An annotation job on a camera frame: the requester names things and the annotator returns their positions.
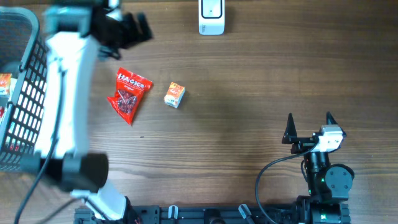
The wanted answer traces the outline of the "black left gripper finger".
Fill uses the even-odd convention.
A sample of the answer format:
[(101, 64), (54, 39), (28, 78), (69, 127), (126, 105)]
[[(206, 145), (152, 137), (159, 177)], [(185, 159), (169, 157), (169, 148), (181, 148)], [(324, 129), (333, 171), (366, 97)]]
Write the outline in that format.
[(137, 20), (139, 23), (141, 40), (150, 40), (152, 38), (152, 31), (149, 27), (146, 15), (143, 12), (138, 13)]
[(123, 48), (128, 49), (141, 42), (141, 22), (139, 17), (126, 13), (123, 15)]

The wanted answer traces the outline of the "orange small carton box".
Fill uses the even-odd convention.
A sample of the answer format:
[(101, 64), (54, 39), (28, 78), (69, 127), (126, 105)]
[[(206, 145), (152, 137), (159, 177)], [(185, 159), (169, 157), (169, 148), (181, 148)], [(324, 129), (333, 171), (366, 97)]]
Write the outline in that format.
[(164, 96), (164, 103), (171, 107), (178, 108), (184, 94), (185, 87), (172, 82)]

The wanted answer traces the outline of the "white barcode scanner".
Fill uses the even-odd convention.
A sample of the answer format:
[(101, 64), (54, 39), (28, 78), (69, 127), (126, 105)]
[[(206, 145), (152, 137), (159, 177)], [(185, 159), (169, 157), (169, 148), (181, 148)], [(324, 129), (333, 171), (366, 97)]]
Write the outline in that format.
[(201, 35), (222, 35), (225, 0), (198, 0), (198, 30)]

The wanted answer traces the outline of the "red Hacks candy bag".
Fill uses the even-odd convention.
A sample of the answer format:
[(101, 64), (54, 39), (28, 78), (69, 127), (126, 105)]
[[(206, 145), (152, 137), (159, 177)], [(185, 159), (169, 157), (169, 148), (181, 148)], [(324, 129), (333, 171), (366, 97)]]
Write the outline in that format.
[(152, 81), (120, 67), (116, 73), (116, 87), (113, 96), (108, 96), (112, 108), (131, 125), (135, 112), (145, 92), (152, 87)]

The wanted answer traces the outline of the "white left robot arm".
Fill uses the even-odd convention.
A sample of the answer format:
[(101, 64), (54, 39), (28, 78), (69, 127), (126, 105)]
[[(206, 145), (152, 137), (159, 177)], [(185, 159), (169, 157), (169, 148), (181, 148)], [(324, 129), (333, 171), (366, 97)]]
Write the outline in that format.
[(129, 199), (108, 178), (105, 153), (91, 152), (88, 112), (98, 60), (120, 59), (152, 38), (144, 13), (122, 13), (119, 1), (55, 1), (44, 11), (47, 86), (41, 128), (21, 169), (82, 200), (105, 223), (139, 223)]

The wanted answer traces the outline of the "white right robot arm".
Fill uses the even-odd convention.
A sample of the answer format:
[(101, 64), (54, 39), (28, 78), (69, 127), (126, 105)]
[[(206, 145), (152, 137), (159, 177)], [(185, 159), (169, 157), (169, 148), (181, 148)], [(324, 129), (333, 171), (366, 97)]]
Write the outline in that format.
[(329, 155), (340, 149), (346, 137), (331, 113), (319, 131), (307, 138), (297, 136), (292, 114), (288, 115), (282, 144), (290, 144), (291, 154), (303, 157), (303, 169), (308, 195), (294, 202), (293, 219), (296, 223), (349, 223), (349, 191), (353, 186), (354, 171), (344, 164), (331, 164)]

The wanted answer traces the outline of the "black aluminium mounting rail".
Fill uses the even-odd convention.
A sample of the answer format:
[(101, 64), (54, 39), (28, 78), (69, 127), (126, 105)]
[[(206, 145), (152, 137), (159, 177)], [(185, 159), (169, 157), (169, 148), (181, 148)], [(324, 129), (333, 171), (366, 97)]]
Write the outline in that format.
[[(138, 215), (136, 223), (143, 224), (206, 224), (206, 223), (269, 223), (256, 207), (245, 204), (235, 207), (134, 207)], [(350, 224), (351, 217), (345, 204), (327, 207), (314, 205), (300, 211), (298, 206), (271, 205), (268, 215), (277, 223), (342, 223)]]

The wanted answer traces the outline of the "grey plastic shopping basket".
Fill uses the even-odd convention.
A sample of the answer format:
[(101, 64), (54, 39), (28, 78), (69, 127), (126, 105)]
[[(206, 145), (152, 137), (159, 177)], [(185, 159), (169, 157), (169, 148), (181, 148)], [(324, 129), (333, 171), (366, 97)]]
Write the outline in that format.
[(1, 7), (1, 73), (16, 78), (14, 91), (1, 98), (1, 170), (16, 172), (33, 154), (44, 112), (48, 47), (37, 16), (22, 7)]

